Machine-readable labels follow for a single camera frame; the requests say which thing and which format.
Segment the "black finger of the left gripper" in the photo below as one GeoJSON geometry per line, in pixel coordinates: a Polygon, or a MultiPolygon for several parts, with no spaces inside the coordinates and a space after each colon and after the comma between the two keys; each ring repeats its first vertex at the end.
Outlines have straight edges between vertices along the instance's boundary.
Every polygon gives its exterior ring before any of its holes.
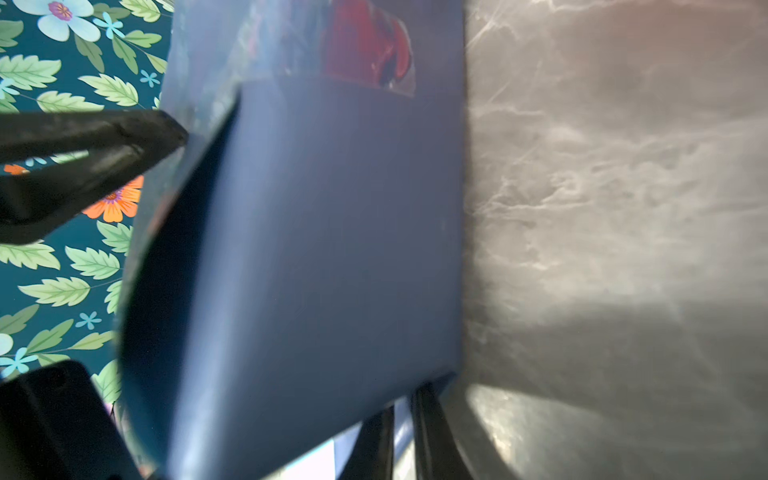
{"type": "Polygon", "coordinates": [[[13,113],[1,117],[1,162],[85,157],[1,179],[1,240],[39,240],[183,147],[187,131],[161,110],[13,113]]]}

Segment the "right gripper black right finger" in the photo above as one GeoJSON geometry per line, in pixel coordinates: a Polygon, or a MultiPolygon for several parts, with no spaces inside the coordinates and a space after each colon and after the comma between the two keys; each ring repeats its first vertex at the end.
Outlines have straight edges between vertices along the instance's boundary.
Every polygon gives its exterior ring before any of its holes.
{"type": "Polygon", "coordinates": [[[432,384],[410,398],[418,480],[472,480],[432,384]]]}

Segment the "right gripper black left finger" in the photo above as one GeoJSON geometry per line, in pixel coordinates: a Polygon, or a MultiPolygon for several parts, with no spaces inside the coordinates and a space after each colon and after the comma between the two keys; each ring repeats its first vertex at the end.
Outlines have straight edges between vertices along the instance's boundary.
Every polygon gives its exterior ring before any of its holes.
{"type": "Polygon", "coordinates": [[[394,469],[395,409],[390,406],[362,423],[340,480],[391,480],[394,469]]]}

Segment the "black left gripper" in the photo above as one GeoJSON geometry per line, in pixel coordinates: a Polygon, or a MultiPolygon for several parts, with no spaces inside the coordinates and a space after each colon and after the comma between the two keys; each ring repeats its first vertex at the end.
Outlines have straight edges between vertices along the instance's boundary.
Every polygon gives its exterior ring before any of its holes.
{"type": "Polygon", "coordinates": [[[3,479],[140,479],[85,367],[67,360],[1,383],[3,479]]]}

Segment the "light blue wrapping paper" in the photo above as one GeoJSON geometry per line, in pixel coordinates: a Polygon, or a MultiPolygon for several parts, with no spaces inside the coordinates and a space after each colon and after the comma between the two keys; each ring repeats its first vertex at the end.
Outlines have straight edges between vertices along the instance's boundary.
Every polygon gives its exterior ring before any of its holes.
{"type": "MultiPolygon", "coordinates": [[[[401,19],[416,93],[327,76],[332,1],[181,1],[122,287],[122,398],[164,479],[260,479],[411,395],[462,351],[463,5],[401,19]]],[[[345,438],[339,476],[358,433],[345,438]]]]}

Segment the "red tape dispenser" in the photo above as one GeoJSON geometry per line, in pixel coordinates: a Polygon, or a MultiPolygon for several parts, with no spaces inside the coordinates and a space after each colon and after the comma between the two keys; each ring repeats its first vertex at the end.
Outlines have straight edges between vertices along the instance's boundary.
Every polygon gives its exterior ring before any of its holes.
{"type": "Polygon", "coordinates": [[[330,3],[321,71],[404,96],[416,93],[416,67],[407,26],[369,1],[330,3]]]}

